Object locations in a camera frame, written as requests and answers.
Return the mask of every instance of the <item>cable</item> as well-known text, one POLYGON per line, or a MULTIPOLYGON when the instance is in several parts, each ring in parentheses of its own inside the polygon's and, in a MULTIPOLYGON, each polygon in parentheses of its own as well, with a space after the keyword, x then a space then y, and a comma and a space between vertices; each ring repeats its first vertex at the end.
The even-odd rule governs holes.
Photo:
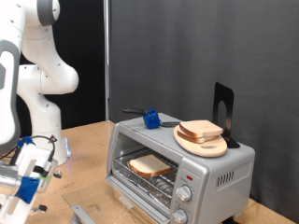
POLYGON ((6 155, 0 157, 0 160, 2 160, 3 158, 6 158, 10 153, 12 153, 14 150, 16 150, 18 148, 18 146, 15 146, 14 148, 12 148, 6 155))
POLYGON ((54 154, 55 154, 55 144, 54 144, 54 142, 50 138, 48 138, 46 136, 42 136, 42 135, 33 136, 31 138, 46 138, 53 144, 53 150, 50 153, 49 158, 48 158, 48 161, 51 162, 53 160, 53 157, 54 157, 54 154))

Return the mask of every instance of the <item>round wooden board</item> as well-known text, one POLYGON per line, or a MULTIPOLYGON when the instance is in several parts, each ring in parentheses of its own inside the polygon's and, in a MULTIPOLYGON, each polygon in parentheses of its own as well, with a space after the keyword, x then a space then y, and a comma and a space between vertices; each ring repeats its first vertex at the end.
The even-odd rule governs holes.
POLYGON ((179 137, 178 129, 179 126, 174 129, 174 136, 177 142, 180 146, 195 155, 202 157, 219 157, 224 155, 227 151, 226 142, 220 135, 205 143, 193 143, 179 137))

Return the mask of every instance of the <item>toasted bread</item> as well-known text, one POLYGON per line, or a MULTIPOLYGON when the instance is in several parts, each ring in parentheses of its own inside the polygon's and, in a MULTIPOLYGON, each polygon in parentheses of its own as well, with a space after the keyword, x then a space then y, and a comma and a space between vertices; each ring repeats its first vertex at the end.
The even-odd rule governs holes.
POLYGON ((171 166, 151 154, 130 160, 129 165, 134 172, 145 178, 164 175, 171 171, 171 166))

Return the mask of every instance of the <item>blue robot part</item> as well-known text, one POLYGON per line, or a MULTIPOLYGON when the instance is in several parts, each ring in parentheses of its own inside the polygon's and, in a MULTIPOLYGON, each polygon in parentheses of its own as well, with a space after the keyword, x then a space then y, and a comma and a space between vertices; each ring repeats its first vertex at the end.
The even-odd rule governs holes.
POLYGON ((26 203, 31 203, 33 197, 35 196, 38 185, 38 178, 24 176, 21 180, 20 188, 15 196, 22 199, 26 203))
POLYGON ((148 129, 154 129, 161 126, 159 115, 156 113, 155 109, 148 110, 148 114, 143 116, 143 120, 148 129))

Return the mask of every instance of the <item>oven top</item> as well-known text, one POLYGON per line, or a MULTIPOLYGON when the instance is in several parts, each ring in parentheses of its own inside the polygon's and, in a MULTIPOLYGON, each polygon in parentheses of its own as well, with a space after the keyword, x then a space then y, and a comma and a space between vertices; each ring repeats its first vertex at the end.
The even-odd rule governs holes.
MULTIPOLYGON (((159 113, 159 118, 163 122, 181 121, 163 113, 159 113)), ((251 154, 251 151, 253 151, 252 148, 249 150, 249 147, 240 144, 240 148, 237 150, 229 149, 223 156, 216 158, 204 158, 196 156, 183 149, 175 139, 174 128, 158 127, 149 130, 144 124, 142 117, 122 121, 119 124, 120 132, 135 139, 144 146, 156 150, 158 153, 166 156, 172 161, 177 162, 178 164, 180 164, 180 160, 182 158, 186 158, 190 161, 194 161, 195 163, 200 161, 210 168, 218 167, 218 164, 231 164, 240 157, 240 154, 243 154, 244 157, 247 157, 248 153, 251 154)))

